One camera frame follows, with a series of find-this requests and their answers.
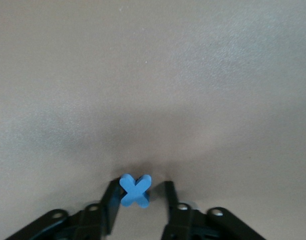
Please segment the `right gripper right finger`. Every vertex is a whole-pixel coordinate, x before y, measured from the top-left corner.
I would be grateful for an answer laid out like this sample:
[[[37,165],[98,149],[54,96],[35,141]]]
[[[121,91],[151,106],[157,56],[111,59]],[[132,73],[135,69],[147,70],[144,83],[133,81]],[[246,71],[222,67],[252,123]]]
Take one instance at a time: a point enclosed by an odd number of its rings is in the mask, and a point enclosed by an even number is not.
[[[169,219],[162,234],[163,239],[265,240],[229,210],[213,207],[202,213],[179,201],[174,182],[165,181],[164,188]]]

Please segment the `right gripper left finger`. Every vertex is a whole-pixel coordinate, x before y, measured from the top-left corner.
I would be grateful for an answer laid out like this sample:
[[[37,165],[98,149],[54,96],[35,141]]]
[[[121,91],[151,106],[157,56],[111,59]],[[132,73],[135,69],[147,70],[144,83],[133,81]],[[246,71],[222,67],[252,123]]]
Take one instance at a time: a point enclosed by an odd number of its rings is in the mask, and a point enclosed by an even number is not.
[[[33,220],[9,240],[103,240],[111,234],[121,198],[119,180],[112,180],[101,200],[70,215],[64,209],[53,209]]]

